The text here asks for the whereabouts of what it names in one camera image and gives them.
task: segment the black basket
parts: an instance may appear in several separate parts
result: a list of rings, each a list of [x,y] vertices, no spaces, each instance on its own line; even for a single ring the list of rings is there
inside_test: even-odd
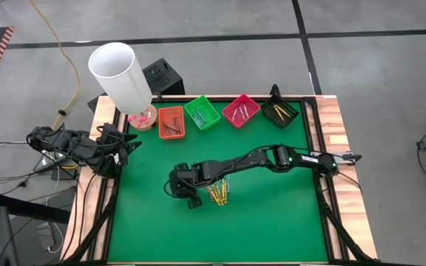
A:
[[[280,97],[279,87],[276,84],[272,86],[271,94],[272,96],[265,103],[263,103],[260,109],[263,112],[263,115],[267,117],[272,123],[274,123],[279,128],[284,129],[299,115],[299,112]],[[287,112],[290,117],[279,111],[283,120],[280,119],[280,116],[277,114],[277,111],[274,108],[274,104],[278,105],[285,112]]]

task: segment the wooden table edge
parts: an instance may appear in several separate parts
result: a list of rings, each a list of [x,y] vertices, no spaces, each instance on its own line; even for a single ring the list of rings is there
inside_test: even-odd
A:
[[[197,98],[200,95],[165,95],[162,96],[163,99],[178,99],[178,98]],[[240,95],[206,95],[208,98],[235,98]],[[248,95],[251,98],[268,98],[270,95]],[[317,108],[320,117],[320,123],[322,127],[322,131],[325,137],[325,146],[328,152],[338,152],[338,151],[349,151],[348,140],[346,138],[345,128],[342,122],[341,111],[339,110],[339,104],[337,102],[336,95],[282,95],[282,97],[287,98],[315,98],[317,100]],[[115,115],[115,105],[109,98],[109,96],[100,96],[98,98],[98,105],[95,110],[95,115],[93,117],[93,123],[91,127],[90,137],[98,137],[99,132],[97,132],[96,126],[100,126],[103,123],[113,123],[113,118]],[[310,123],[310,128],[314,128],[314,120],[311,117],[311,112],[308,112],[308,119]],[[123,130],[124,123],[124,114],[120,115],[119,118],[120,123],[118,124],[118,129]],[[89,167],[84,167],[82,169],[84,172],[90,172],[91,169]],[[357,181],[356,171],[354,166],[346,166],[340,167],[340,171],[345,172],[348,176],[354,178]],[[88,182],[88,179],[92,175],[84,174],[80,176],[80,184],[84,184]],[[111,195],[112,180],[109,181],[109,185],[107,186],[106,196],[104,200],[104,206],[107,204],[107,200]],[[350,184],[345,183],[343,180],[339,180],[337,178],[334,179],[334,187],[337,191],[337,199],[339,203],[340,216],[342,219],[342,224],[345,226],[346,230],[349,234],[355,239],[356,243],[363,249],[365,253],[369,256],[376,258],[376,249],[374,247],[373,238],[371,235],[371,229],[369,228],[368,218],[366,215],[364,203],[362,201],[362,195],[357,188],[353,188]],[[87,195],[87,207],[85,213],[85,220],[82,227],[82,238],[88,233],[94,223],[95,218],[95,208],[98,203],[98,198],[101,192],[101,188],[99,185],[91,185],[89,190],[89,194]],[[82,197],[84,195],[84,187],[78,187],[78,194]],[[74,207],[72,208],[72,213],[70,215],[70,221],[67,226],[67,232],[64,239],[64,246],[62,249],[62,254],[67,249],[68,243],[70,241],[70,236],[73,230],[73,221],[75,220],[75,212]],[[65,258],[70,256],[72,252],[78,247],[78,237],[80,232],[80,217],[81,217],[81,208],[78,208],[77,221],[79,223],[75,228],[75,237],[73,241],[76,243],[72,243],[69,251]],[[331,238],[332,245],[334,249],[335,257],[340,257],[339,252],[339,243],[337,241],[336,231],[333,230],[333,226],[330,225],[331,228]],[[103,253],[103,246],[105,241],[105,233],[106,233],[106,223],[100,229],[98,234],[97,241],[95,243],[95,252],[94,259],[101,259],[101,254]]]

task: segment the pink object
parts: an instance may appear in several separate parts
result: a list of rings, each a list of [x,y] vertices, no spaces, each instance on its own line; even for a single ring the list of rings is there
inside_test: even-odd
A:
[[[243,111],[243,115],[241,115],[241,111],[237,110],[236,115],[234,115],[234,111],[236,108],[241,108]],[[254,102],[248,95],[241,95],[240,97],[233,100],[225,109],[223,109],[222,113],[224,117],[229,121],[235,128],[239,129],[243,126],[248,120],[250,120],[257,112],[260,110],[259,104]]]

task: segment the green table surface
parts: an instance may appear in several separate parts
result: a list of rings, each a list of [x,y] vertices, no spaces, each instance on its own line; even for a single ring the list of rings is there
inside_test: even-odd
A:
[[[157,108],[185,103],[154,103]],[[212,103],[221,114],[228,103]],[[290,102],[300,111],[300,104]],[[158,128],[138,134],[141,147],[121,176],[109,262],[325,262],[326,251],[311,171],[275,174],[253,168],[231,174],[228,203],[218,206],[201,189],[203,205],[163,192],[179,163],[227,160],[258,146],[307,147],[302,113],[278,129],[258,112],[241,129],[222,115],[205,131],[186,113],[186,136],[161,140]]]

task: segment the gray floor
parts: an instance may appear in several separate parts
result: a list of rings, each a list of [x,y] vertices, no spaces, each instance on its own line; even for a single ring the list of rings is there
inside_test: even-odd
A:
[[[245,33],[297,33],[289,0],[35,1],[63,41]],[[300,1],[309,33],[426,30],[426,1]],[[16,27],[11,44],[53,42],[28,1],[0,5],[0,26]],[[426,133],[426,35],[311,39],[322,91],[338,95],[379,258],[426,265],[426,177],[415,142]],[[141,66],[165,58],[188,94],[311,94],[299,39],[132,46]],[[102,92],[87,69],[96,47],[66,48],[81,76],[81,93],[65,120],[88,130],[86,102]],[[75,78],[58,49],[8,50],[0,65],[0,140],[23,140],[52,125],[72,96]],[[0,149],[0,177],[23,174],[38,159],[27,147]],[[426,154],[422,155],[426,165]],[[0,193],[15,184],[0,185]],[[55,183],[37,177],[10,194],[31,199]],[[71,186],[63,182],[59,189]]]

